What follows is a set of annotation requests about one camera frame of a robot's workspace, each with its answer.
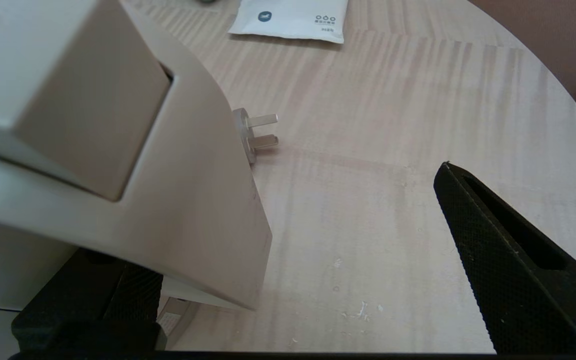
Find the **brown wall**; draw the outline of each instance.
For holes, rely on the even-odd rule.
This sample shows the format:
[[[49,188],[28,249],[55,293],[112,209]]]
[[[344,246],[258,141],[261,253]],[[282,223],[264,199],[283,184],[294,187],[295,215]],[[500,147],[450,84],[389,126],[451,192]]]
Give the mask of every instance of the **brown wall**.
[[[544,63],[576,101],[576,0],[470,0]]]

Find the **wooden table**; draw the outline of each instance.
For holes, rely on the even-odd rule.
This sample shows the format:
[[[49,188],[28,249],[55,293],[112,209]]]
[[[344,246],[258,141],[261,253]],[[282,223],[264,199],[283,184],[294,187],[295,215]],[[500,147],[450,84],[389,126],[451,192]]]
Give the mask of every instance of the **wooden table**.
[[[576,258],[576,104],[466,0],[350,0],[343,45],[228,35],[236,1],[134,3],[233,109],[279,114],[253,169],[260,308],[202,305],[176,349],[493,352],[432,187],[446,160]]]

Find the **light wood surface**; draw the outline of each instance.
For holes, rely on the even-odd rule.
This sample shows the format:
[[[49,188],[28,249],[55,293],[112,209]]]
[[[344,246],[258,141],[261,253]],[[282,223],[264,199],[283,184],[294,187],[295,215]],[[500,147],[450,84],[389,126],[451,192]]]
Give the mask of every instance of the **light wood surface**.
[[[576,258],[576,104],[466,0],[350,0],[343,45],[229,36],[236,1],[134,4],[233,109],[279,114],[260,307],[202,305],[176,349],[493,352],[432,187],[446,160]]]

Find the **printed logo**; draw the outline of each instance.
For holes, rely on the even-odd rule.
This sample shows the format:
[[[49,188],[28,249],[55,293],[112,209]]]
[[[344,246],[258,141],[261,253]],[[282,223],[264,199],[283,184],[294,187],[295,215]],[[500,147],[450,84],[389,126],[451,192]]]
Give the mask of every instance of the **printed logo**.
[[[329,17],[329,16],[327,16],[327,14],[325,14],[323,16],[318,14],[317,16],[315,16],[315,24],[334,25],[335,20],[337,20],[336,17],[334,17],[334,16]]]
[[[259,13],[259,16],[257,16],[256,18],[259,19],[259,21],[265,23],[266,21],[269,21],[270,18],[273,17],[273,13],[270,11],[261,11]]]

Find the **textured black plastic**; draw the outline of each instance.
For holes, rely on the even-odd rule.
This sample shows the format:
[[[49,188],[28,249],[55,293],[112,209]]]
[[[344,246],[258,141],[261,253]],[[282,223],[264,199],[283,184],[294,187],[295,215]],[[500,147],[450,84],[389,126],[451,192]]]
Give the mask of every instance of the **textured black plastic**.
[[[576,354],[576,260],[473,174],[434,190],[498,354]]]
[[[163,279],[158,272],[127,262],[103,318],[156,322]]]
[[[155,321],[162,280],[162,274],[150,269],[81,248],[14,318],[12,333],[21,351],[53,348],[57,341],[87,347],[103,329],[107,339],[96,344],[123,349],[116,346],[123,339],[130,349],[140,345],[154,350],[152,339],[160,337]],[[142,341],[131,340],[129,329],[142,335],[137,337]]]

